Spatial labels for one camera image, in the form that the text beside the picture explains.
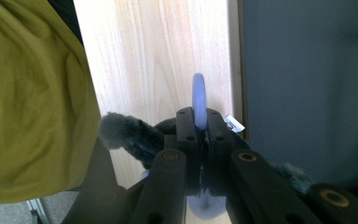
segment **olive green cloth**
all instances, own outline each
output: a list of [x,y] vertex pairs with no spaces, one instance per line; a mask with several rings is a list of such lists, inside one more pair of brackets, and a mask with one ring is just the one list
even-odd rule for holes
[[99,119],[83,46],[48,1],[0,1],[0,203],[79,186]]

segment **wood grain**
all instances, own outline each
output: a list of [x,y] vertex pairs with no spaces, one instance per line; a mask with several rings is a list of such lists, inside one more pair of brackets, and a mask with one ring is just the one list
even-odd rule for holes
[[[205,77],[207,106],[242,120],[237,1],[75,0],[101,114],[150,124],[191,106],[192,77]],[[143,171],[111,151],[118,184]]]

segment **floor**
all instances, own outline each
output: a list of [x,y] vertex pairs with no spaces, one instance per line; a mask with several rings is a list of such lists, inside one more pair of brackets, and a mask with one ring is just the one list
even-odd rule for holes
[[[50,224],[60,224],[71,208],[77,192],[65,191],[44,198]],[[31,224],[32,216],[24,203],[0,204],[0,224]]]

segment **white tag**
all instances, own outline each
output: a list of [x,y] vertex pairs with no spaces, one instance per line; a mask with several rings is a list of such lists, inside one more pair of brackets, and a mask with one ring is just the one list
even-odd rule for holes
[[227,127],[234,133],[240,133],[242,132],[245,127],[241,125],[236,119],[234,119],[231,115],[227,115],[224,118],[224,121],[227,125]]

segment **gray panel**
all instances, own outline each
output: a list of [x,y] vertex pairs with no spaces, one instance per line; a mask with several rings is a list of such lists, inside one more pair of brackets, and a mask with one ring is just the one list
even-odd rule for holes
[[243,15],[252,149],[358,184],[358,1],[245,0]]

